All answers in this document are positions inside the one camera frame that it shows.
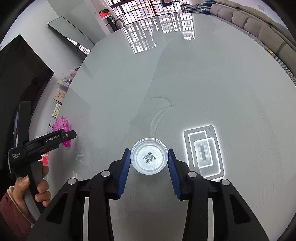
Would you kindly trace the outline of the maroon left sleeve forearm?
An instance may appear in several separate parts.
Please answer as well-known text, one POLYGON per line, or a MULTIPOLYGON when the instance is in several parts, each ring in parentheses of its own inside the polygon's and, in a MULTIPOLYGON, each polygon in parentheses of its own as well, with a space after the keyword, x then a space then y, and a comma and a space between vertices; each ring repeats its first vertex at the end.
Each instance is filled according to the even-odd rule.
POLYGON ((26 240, 34 224, 20 211, 11 186, 1 199, 1 240, 26 240))

